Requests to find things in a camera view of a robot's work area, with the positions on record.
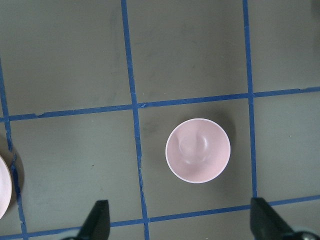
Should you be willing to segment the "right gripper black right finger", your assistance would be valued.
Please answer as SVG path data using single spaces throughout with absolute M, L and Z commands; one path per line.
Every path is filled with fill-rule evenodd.
M 295 231 L 264 198 L 250 200 L 250 230 L 255 240 L 294 240 Z

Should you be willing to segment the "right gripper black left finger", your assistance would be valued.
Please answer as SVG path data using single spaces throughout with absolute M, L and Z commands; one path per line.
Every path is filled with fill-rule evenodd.
M 108 200 L 98 200 L 84 221 L 77 240 L 107 240 L 110 235 L 110 211 Z

